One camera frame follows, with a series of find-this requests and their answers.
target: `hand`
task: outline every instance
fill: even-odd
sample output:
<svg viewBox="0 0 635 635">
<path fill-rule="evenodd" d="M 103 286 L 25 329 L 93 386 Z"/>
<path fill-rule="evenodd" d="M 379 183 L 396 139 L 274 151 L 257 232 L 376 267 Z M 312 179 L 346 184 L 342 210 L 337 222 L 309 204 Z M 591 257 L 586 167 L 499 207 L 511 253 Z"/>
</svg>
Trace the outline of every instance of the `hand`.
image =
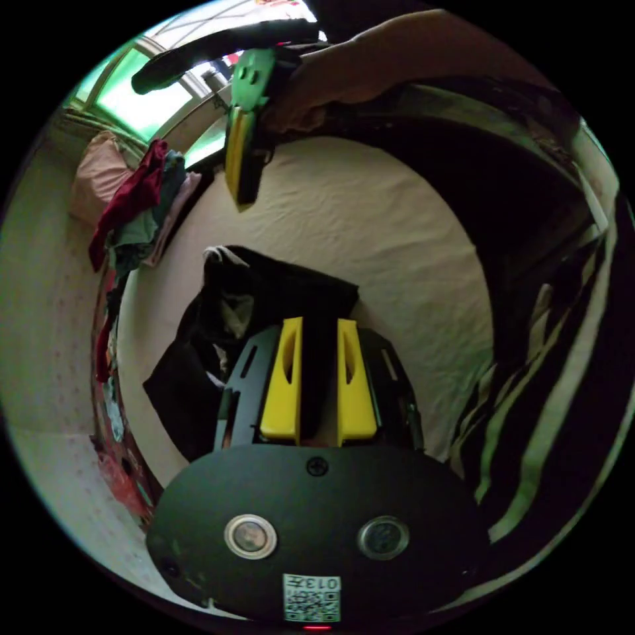
<svg viewBox="0 0 635 635">
<path fill-rule="evenodd" d="M 262 121 L 273 132 L 308 132 L 324 123 L 329 103 L 369 101 L 386 88 L 378 73 L 368 72 L 368 59 L 352 40 L 303 56 L 302 65 Z"/>
</svg>

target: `red clothing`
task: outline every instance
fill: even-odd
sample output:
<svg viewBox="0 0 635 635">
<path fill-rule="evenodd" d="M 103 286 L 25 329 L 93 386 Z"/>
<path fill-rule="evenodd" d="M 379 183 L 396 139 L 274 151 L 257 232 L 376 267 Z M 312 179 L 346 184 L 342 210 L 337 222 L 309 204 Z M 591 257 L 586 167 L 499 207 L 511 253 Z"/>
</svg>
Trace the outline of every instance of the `red clothing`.
<svg viewBox="0 0 635 635">
<path fill-rule="evenodd" d="M 88 248 L 95 271 L 99 271 L 104 262 L 106 236 L 159 204 L 167 151 L 165 141 L 153 141 L 139 167 L 124 181 L 104 210 Z"/>
<path fill-rule="evenodd" d="M 108 350 L 108 338 L 113 324 L 114 316 L 108 314 L 95 345 L 95 376 L 100 384 L 105 384 L 108 381 L 108 377 L 110 377 L 106 351 Z"/>
</svg>

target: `screw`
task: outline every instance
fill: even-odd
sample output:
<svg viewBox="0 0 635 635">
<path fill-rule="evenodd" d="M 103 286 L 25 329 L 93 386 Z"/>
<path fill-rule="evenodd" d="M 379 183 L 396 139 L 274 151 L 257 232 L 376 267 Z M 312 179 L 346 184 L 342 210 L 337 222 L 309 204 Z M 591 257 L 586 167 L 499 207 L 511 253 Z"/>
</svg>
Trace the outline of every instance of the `screw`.
<svg viewBox="0 0 635 635">
<path fill-rule="evenodd" d="M 180 574 L 179 565 L 173 560 L 165 558 L 161 563 L 161 568 L 167 575 L 171 577 L 178 577 Z"/>
<path fill-rule="evenodd" d="M 311 476 L 324 476 L 329 471 L 329 464 L 321 456 L 314 456 L 306 462 L 306 471 Z"/>
</svg>

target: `bedsheet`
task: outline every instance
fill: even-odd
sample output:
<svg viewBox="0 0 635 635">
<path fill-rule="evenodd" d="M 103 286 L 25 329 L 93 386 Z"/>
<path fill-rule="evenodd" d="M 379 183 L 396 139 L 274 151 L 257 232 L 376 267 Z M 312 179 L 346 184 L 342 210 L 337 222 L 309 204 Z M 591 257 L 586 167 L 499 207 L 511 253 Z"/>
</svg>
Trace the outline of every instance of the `bedsheet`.
<svg viewBox="0 0 635 635">
<path fill-rule="evenodd" d="M 240 214 L 214 181 L 156 269 L 133 272 L 117 358 L 135 440 L 165 487 L 187 461 L 145 395 L 150 376 L 200 290 L 202 252 L 244 245 L 360 287 L 353 317 L 394 344 L 413 384 L 427 452 L 447 457 L 454 425 L 491 362 L 484 272 L 460 222 L 432 187 L 383 151 L 335 138 L 278 148 L 257 203 Z"/>
</svg>

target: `person's arm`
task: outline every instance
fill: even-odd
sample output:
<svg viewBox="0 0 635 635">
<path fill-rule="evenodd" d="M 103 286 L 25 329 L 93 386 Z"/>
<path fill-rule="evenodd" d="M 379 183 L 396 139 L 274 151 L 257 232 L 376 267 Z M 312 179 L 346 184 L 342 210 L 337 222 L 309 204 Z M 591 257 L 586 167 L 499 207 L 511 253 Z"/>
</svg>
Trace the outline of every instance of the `person's arm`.
<svg viewBox="0 0 635 635">
<path fill-rule="evenodd" d="M 506 44 L 442 9 L 384 22 L 355 36 L 349 48 L 359 51 L 365 72 L 381 73 L 390 85 L 451 75 L 490 75 L 554 88 Z"/>
<path fill-rule="evenodd" d="M 323 122 L 323 106 L 330 102 L 369 101 L 417 79 L 490 75 L 553 89 L 506 44 L 442 9 L 394 18 L 302 59 L 265 113 L 272 130 L 311 130 Z"/>
</svg>

